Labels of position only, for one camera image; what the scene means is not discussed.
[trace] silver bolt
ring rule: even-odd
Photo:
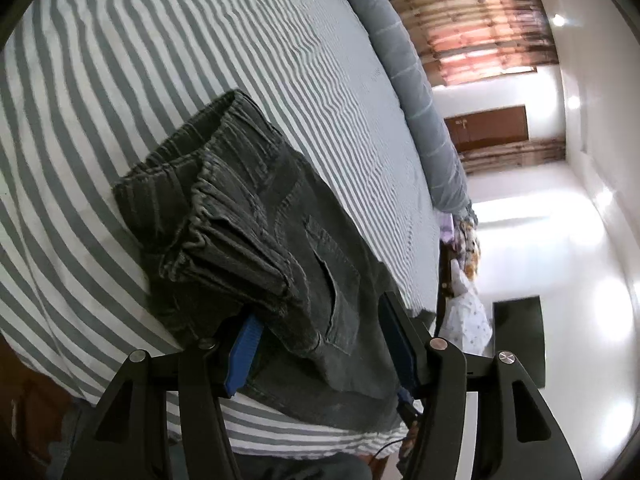
[[[198,348],[200,350],[211,350],[216,346],[218,346],[218,342],[212,337],[205,337],[203,339],[200,339],[200,341],[198,341]]]
[[[516,362],[516,356],[506,350],[498,354],[498,359],[507,365],[512,365]]]
[[[448,345],[444,339],[436,337],[431,340],[431,342],[429,343],[429,346],[434,350],[446,350]]]
[[[146,352],[144,350],[134,350],[129,354],[129,360],[132,363],[139,363],[146,359]]]

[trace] brown curtain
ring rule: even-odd
[[[558,54],[540,0],[392,0],[432,85],[542,64]]]

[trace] striped bedsheet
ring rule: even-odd
[[[97,402],[126,356],[174,352],[145,310],[119,176],[216,95],[244,89],[308,158],[414,311],[434,310],[438,227],[398,99],[345,0],[35,0],[0,56],[0,330]],[[367,454],[402,437],[223,401],[238,452]],[[177,396],[168,397],[179,432]]]

